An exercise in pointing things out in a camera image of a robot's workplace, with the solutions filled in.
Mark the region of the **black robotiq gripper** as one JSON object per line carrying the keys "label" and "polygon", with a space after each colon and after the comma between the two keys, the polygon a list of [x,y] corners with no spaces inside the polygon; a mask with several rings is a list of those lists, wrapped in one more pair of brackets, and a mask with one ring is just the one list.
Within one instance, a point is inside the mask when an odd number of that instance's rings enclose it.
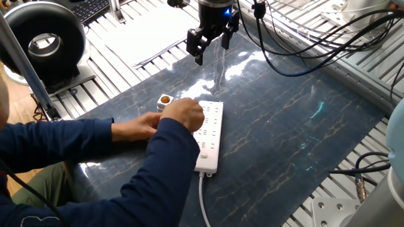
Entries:
{"label": "black robotiq gripper", "polygon": [[195,63],[203,65],[203,53],[210,40],[203,35],[222,35],[222,47],[229,49],[230,39],[239,30],[239,11],[232,13],[233,2],[199,2],[199,28],[187,31],[186,50]]}

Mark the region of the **person's right hand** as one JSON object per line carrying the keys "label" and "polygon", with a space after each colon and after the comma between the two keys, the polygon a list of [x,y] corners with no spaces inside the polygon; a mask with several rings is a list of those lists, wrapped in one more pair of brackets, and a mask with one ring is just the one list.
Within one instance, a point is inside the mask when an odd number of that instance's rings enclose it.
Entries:
{"label": "person's right hand", "polygon": [[172,119],[182,124],[189,132],[199,130],[205,120],[203,108],[192,98],[181,98],[168,104],[160,120]]}

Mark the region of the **person's left hand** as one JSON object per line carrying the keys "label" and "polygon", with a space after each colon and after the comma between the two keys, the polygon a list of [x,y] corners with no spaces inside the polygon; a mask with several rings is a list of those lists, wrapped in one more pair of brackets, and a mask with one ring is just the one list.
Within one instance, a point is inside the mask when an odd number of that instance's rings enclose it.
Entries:
{"label": "person's left hand", "polygon": [[161,113],[147,112],[139,117],[111,125],[112,142],[141,141],[152,137],[157,131]]}

